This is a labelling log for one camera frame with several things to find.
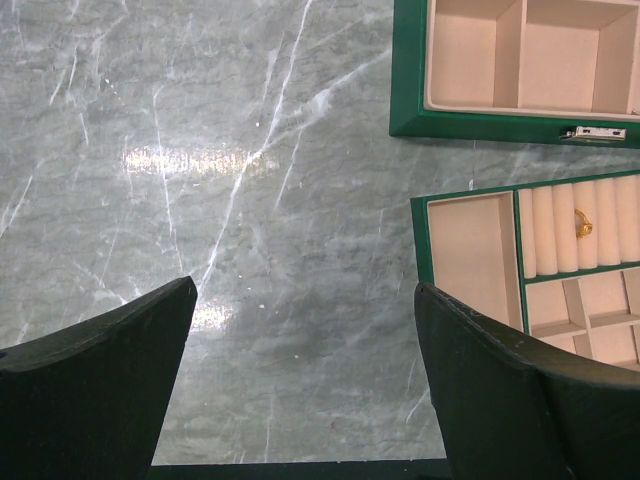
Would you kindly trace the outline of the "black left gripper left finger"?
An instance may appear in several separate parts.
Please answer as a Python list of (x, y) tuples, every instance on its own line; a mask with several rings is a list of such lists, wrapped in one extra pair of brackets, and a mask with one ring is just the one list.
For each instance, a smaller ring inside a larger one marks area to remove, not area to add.
[(2, 478), (146, 478), (197, 296), (178, 278), (3, 349)]

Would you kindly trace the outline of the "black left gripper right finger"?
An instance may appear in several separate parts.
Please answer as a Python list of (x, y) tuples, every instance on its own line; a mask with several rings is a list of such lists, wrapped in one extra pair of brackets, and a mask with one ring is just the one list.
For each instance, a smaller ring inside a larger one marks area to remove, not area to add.
[(414, 312), (453, 478), (638, 478), (638, 372), (548, 345), (429, 283)]

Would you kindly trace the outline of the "green jewelry tray insert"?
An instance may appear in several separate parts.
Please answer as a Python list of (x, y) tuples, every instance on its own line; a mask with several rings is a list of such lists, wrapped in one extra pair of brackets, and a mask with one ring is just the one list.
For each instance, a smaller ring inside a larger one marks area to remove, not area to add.
[(419, 279), (556, 348), (639, 366), (635, 171), (418, 197)]

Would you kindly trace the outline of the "green jewelry box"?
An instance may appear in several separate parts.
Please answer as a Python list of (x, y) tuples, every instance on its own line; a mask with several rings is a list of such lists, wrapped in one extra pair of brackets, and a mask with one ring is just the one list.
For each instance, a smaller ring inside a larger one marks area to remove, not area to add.
[(398, 1), (394, 137), (639, 145), (635, 1)]

